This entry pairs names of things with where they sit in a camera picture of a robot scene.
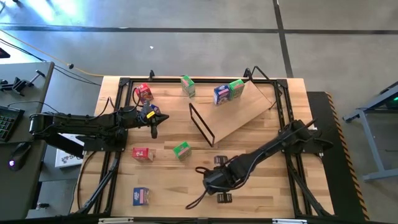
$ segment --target green box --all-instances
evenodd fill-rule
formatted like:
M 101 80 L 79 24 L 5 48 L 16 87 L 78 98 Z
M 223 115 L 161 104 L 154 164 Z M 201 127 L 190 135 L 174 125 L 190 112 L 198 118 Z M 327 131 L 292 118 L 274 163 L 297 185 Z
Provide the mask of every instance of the green box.
M 195 83 L 188 77 L 188 75 L 181 78 L 181 86 L 182 89 L 188 93 L 189 97 L 195 96 Z
M 173 149 L 175 156 L 177 156 L 177 159 L 180 161 L 186 159 L 188 156 L 191 155 L 192 150 L 191 146 L 187 142 L 183 142 L 177 147 Z
M 228 88 L 230 91 L 229 100 L 233 100 L 234 98 L 240 97 L 242 95 L 244 83 L 242 80 L 239 79 L 231 82 L 228 85 Z

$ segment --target wooden board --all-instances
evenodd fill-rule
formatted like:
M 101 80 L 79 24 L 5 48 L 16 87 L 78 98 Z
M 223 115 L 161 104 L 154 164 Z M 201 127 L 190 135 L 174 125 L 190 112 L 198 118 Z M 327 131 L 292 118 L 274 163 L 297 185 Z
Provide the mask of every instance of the wooden board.
M 290 99 L 296 119 L 309 122 L 312 119 L 307 94 L 302 79 L 288 79 Z M 104 77 L 96 107 L 100 113 L 108 96 L 115 101 L 119 77 Z M 213 89 L 219 83 L 197 84 L 197 98 L 210 100 Z M 129 130 L 126 152 L 122 154 L 113 201 L 113 216 L 121 217 L 220 217 L 220 218 L 291 218 L 292 199 L 283 154 L 277 153 L 260 163 L 251 174 L 247 184 L 233 191 L 233 203 L 217 204 L 215 196 L 206 195 L 201 204 L 191 210 L 185 206 L 194 201 L 203 191 L 203 176 L 194 171 L 196 166 L 212 168 L 213 157 L 232 157 L 251 152 L 277 135 L 279 120 L 276 107 L 266 110 L 241 128 L 226 136 L 211 148 L 198 128 L 190 119 L 190 99 L 179 83 L 150 83 L 155 100 L 153 104 L 170 118 L 158 127 L 158 138 L 150 137 L 149 128 Z M 256 84 L 264 96 L 275 102 L 274 89 L 270 85 Z M 192 156 L 179 162 L 172 149 L 182 141 L 192 146 Z M 150 164 L 140 164 L 131 157 L 133 147 L 149 147 L 155 151 Z M 98 185 L 103 153 L 97 153 L 86 166 L 81 180 L 81 203 L 85 202 Z M 324 206 L 333 213 L 328 185 L 321 160 L 314 155 L 304 154 L 303 164 L 309 189 Z M 150 188 L 150 205 L 132 206 L 134 187 Z M 301 191 L 299 201 L 304 210 Z M 103 205 L 106 204 L 108 188 L 104 191 Z M 71 212 L 77 210 L 76 194 Z
M 206 88 L 197 89 L 197 91 L 205 91 L 207 93 L 211 91 Z M 222 105 L 216 106 L 213 99 L 203 99 L 203 97 L 193 97 L 191 100 L 198 114 L 214 134 L 214 143 L 218 143 L 272 106 L 271 102 L 251 81 L 244 84 L 244 90 L 239 98 Z M 211 142 L 213 137 L 204 125 L 200 124 L 200 119 L 196 119 L 195 116 L 196 114 L 193 115 L 195 121 Z

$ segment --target concrete floor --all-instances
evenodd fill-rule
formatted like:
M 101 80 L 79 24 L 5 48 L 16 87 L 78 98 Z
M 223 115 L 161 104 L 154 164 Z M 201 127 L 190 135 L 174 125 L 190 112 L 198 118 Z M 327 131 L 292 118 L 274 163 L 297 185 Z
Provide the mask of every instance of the concrete floor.
M 279 0 L 285 29 L 398 29 L 398 2 L 378 0 Z M 208 27 L 276 29 L 272 0 L 21 0 L 5 1 L 0 22 L 28 25 L 96 27 Z M 108 75 L 241 76 L 258 65 L 270 77 L 286 77 L 278 34 L 111 33 L 10 31 L 18 38 L 74 63 L 86 71 Z M 26 46 L 0 34 L 0 38 Z M 398 75 L 397 35 L 287 34 L 293 76 L 304 78 L 308 91 L 327 91 L 340 116 L 365 104 Z M 0 63 L 31 62 L 33 58 L 4 47 L 12 58 Z M 30 49 L 43 58 L 50 59 Z M 99 88 L 76 82 L 54 71 L 46 103 L 60 111 L 93 114 Z M 96 83 L 101 78 L 87 77 Z M 370 183 L 361 177 L 376 170 L 359 123 L 343 125 L 356 174 L 371 220 L 398 220 L 398 177 Z M 398 158 L 398 152 L 389 154 Z M 54 154 L 46 154 L 42 180 L 48 189 L 72 196 L 77 168 L 51 168 Z M 40 199 L 52 210 L 32 211 L 29 217 L 68 213 L 64 196 Z

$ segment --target desk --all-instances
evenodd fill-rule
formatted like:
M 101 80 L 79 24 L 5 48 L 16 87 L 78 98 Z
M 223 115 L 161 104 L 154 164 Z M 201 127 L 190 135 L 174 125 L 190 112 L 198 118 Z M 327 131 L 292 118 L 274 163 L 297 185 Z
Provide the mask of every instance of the desk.
M 15 77 L 30 80 L 35 75 L 36 70 L 40 70 L 46 75 L 46 79 L 42 77 L 37 78 L 34 82 L 35 86 L 25 88 L 23 90 L 25 96 L 19 96 L 11 92 L 0 92 L 0 104 L 7 106 L 12 102 L 28 100 L 43 102 L 47 88 L 49 87 L 53 67 L 53 62 L 0 65 L 0 79 L 5 79 L 9 83 L 13 82 Z M 42 105 L 39 103 L 21 103 L 15 104 L 13 107 L 23 109 L 25 113 L 11 140 L 15 142 L 29 140 L 31 138 L 29 134 L 29 115 L 41 112 Z M 40 163 L 46 147 L 44 141 L 34 142 L 25 166 L 21 170 L 13 172 L 8 169 L 7 161 L 10 151 L 16 145 L 15 143 L 0 144 L 0 174 L 6 178 L 0 184 L 0 220 L 26 217 L 35 196 L 40 174 Z
M 104 107 L 110 96 L 115 101 L 120 77 L 105 77 L 98 97 L 96 114 Z M 312 119 L 303 79 L 288 79 L 290 99 L 295 119 L 309 122 Z M 213 88 L 217 83 L 196 84 L 195 100 L 212 100 Z M 217 204 L 216 197 L 206 196 L 194 209 L 185 206 L 194 201 L 202 192 L 203 176 L 194 171 L 196 166 L 212 168 L 216 155 L 232 156 L 251 152 L 277 135 L 279 119 L 277 109 L 264 112 L 233 132 L 212 148 L 190 119 L 190 99 L 183 93 L 179 83 L 150 83 L 155 100 L 162 113 L 170 118 L 158 127 L 158 138 L 151 139 L 149 128 L 130 129 L 126 151 L 122 153 L 119 166 L 112 216 L 119 217 L 218 217 L 218 218 L 291 218 L 292 199 L 284 155 L 277 153 L 260 163 L 251 174 L 247 184 L 232 192 L 233 203 Z M 275 101 L 273 87 L 256 84 L 262 93 Z M 187 162 L 179 162 L 172 149 L 187 141 L 192 147 L 192 156 Z M 131 157 L 133 147 L 149 147 L 155 150 L 155 159 L 150 164 L 140 164 Z M 98 185 L 103 153 L 92 157 L 84 170 L 81 180 L 81 201 L 85 202 Z M 314 155 L 303 154 L 307 185 L 314 196 L 333 213 L 325 171 L 321 160 Z M 134 187 L 148 187 L 150 205 L 132 206 Z M 298 190 L 300 207 L 304 210 L 302 195 Z M 106 203 L 108 190 L 105 189 L 102 208 Z M 76 193 L 71 212 L 77 210 Z

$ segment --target wooden tabletop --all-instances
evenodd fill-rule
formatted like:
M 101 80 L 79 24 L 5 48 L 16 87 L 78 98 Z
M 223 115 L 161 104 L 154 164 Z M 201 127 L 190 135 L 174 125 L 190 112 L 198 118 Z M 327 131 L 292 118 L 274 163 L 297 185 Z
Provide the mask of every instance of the wooden tabletop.
M 96 114 L 103 110 L 107 97 L 110 96 L 115 102 L 119 78 L 104 77 Z M 304 123 L 309 122 L 312 116 L 303 79 L 290 78 L 287 82 L 295 119 L 301 119 Z M 194 171 L 196 166 L 212 169 L 214 156 L 226 155 L 231 158 L 252 152 L 276 137 L 279 130 L 279 119 L 274 106 L 226 136 L 214 147 L 210 147 L 190 119 L 188 104 L 199 98 L 212 99 L 212 89 L 218 85 L 220 84 L 195 84 L 197 95 L 195 99 L 190 99 L 182 91 L 179 83 L 149 83 L 154 96 L 152 103 L 158 106 L 162 113 L 169 114 L 170 118 L 158 126 L 157 139 L 150 137 L 149 128 L 129 130 L 126 151 L 122 153 L 119 166 L 112 216 L 218 218 L 292 218 L 294 216 L 286 162 L 282 153 L 277 153 L 257 165 L 247 184 L 231 192 L 232 203 L 218 204 L 215 195 L 206 195 L 197 207 L 191 210 L 185 209 L 187 204 L 204 191 L 201 183 L 203 176 Z M 275 102 L 273 87 L 268 84 L 256 84 L 256 86 L 269 100 L 270 105 Z M 108 107 L 106 112 L 112 112 L 111 107 Z M 192 155 L 186 161 L 180 162 L 172 149 L 183 141 L 191 145 Z M 149 147 L 155 152 L 154 161 L 137 162 L 131 157 L 133 147 Z M 81 179 L 81 203 L 91 196 L 98 185 L 103 157 L 104 153 L 99 152 L 86 165 Z M 333 213 L 321 160 L 312 154 L 303 154 L 302 159 L 309 189 L 325 210 Z M 148 206 L 132 206 L 134 187 L 150 189 Z M 297 192 L 300 208 L 304 211 L 301 191 Z M 108 187 L 104 191 L 101 209 L 106 204 L 107 196 Z M 71 212 L 77 210 L 76 202 L 75 193 Z

